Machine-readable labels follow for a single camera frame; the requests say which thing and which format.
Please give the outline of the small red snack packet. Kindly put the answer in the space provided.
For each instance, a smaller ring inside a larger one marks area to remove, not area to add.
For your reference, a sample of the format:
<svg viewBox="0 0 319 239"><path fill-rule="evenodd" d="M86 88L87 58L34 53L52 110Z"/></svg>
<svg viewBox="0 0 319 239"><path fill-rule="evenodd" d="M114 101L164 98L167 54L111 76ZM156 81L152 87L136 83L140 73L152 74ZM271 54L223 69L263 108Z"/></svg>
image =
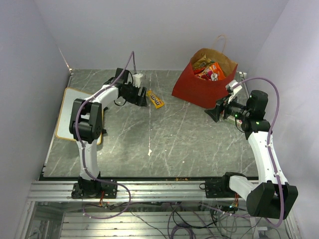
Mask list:
<svg viewBox="0 0 319 239"><path fill-rule="evenodd" d="M204 80L211 80L211 75L213 71L210 67L202 68L200 72L196 73L196 76L198 78L204 79Z"/></svg>

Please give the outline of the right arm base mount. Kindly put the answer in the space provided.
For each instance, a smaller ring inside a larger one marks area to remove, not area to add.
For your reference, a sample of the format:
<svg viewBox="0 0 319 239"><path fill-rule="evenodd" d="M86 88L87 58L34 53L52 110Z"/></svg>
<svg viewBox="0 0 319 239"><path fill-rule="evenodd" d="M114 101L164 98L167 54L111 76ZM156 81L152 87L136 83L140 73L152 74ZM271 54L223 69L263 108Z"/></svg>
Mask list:
<svg viewBox="0 0 319 239"><path fill-rule="evenodd" d="M208 199L234 197L233 192L225 189L221 177L206 178L203 183L199 184L199 188L205 192L205 197Z"/></svg>

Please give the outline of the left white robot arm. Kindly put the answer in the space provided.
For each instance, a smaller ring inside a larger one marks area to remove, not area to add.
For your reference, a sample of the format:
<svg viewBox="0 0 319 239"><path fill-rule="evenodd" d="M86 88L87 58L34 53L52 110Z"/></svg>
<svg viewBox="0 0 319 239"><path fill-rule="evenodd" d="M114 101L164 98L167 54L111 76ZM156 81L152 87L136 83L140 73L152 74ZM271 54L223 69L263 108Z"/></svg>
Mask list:
<svg viewBox="0 0 319 239"><path fill-rule="evenodd" d="M132 74L118 68L115 76L106 81L96 93L74 100L69 131L79 149L81 171L72 189L73 199L116 198L118 183L101 178L97 161L97 141L107 132L103 127L103 115L110 103L123 98L125 103L139 107L148 105L147 89L141 86L143 77L141 73Z"/></svg>

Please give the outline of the orange snack packet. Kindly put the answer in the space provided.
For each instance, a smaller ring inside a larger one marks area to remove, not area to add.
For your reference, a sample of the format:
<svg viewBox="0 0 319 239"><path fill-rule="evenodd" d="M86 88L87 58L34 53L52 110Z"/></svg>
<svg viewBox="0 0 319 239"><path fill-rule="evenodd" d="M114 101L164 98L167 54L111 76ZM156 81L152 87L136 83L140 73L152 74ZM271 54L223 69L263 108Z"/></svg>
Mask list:
<svg viewBox="0 0 319 239"><path fill-rule="evenodd" d="M210 78L212 81L221 81L224 80L226 77L224 75L224 72L222 71L221 67L217 62L213 63L210 66Z"/></svg>

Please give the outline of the brown snack pouch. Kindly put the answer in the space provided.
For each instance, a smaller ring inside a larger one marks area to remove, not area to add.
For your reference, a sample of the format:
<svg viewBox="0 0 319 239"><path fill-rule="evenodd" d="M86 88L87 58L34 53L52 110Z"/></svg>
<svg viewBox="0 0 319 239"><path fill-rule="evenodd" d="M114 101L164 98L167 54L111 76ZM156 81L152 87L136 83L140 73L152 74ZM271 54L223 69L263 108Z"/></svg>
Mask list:
<svg viewBox="0 0 319 239"><path fill-rule="evenodd" d="M199 59L197 59L193 64L192 68L194 71L206 68L213 64L215 61L211 60L209 57L206 56L206 54L203 54Z"/></svg>

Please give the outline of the orange Fox's candy bag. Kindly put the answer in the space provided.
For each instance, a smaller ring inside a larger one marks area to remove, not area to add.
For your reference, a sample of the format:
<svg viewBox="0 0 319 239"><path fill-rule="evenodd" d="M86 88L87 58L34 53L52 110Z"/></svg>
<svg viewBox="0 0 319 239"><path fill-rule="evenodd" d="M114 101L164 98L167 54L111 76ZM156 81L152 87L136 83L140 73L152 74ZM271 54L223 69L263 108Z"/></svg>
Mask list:
<svg viewBox="0 0 319 239"><path fill-rule="evenodd" d="M206 67L201 73L197 74L196 76L208 81L218 81L220 73L217 68Z"/></svg>

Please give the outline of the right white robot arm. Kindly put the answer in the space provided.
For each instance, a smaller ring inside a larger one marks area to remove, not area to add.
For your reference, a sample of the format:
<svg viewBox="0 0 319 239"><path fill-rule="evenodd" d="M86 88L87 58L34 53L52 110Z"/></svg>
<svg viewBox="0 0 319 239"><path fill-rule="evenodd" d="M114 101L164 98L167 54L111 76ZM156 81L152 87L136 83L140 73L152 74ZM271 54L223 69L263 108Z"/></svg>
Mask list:
<svg viewBox="0 0 319 239"><path fill-rule="evenodd" d="M258 171L258 185L241 173L226 172L220 184L225 197L238 194L246 202L248 214L253 217L284 220L298 196L296 186L290 185L282 173L273 146L270 123L264 119L268 95L253 90L245 105L232 95L217 100L212 109L206 109L215 122L234 117L251 146Z"/></svg>

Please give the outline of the yellow M&M's bag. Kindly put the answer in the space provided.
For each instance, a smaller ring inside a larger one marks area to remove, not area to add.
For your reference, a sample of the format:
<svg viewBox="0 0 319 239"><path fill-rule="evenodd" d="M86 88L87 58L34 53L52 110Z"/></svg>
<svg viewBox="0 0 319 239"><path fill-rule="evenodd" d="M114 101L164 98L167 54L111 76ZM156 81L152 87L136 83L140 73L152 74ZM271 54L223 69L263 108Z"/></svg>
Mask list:
<svg viewBox="0 0 319 239"><path fill-rule="evenodd" d="M152 90L147 91L147 97L150 99L156 109L164 106L164 102L159 97L157 97Z"/></svg>

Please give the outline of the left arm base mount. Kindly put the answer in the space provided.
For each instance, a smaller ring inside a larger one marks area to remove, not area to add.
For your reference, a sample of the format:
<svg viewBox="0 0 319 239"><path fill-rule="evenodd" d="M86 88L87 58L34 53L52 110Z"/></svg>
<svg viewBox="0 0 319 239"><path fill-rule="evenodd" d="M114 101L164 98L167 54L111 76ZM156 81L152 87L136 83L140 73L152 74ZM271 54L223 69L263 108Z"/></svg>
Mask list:
<svg viewBox="0 0 319 239"><path fill-rule="evenodd" d="M72 199L94 199L106 198L115 199L118 186L115 184L102 183L96 180L85 180L78 178L78 182L73 185L71 192Z"/></svg>

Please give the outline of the red paper bag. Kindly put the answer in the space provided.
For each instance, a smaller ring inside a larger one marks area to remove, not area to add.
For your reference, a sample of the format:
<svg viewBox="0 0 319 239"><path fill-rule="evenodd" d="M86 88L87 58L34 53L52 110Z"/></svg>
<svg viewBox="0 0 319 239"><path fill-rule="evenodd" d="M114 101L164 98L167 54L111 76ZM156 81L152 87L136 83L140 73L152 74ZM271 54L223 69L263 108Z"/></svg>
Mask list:
<svg viewBox="0 0 319 239"><path fill-rule="evenodd" d="M196 76L201 69L194 71L192 64L206 54L211 60L217 62L224 72L225 79L221 81L208 81ZM235 77L238 64L230 60L222 52L210 48L198 50L178 78L172 95L205 109L214 108L216 101L228 95L225 88Z"/></svg>

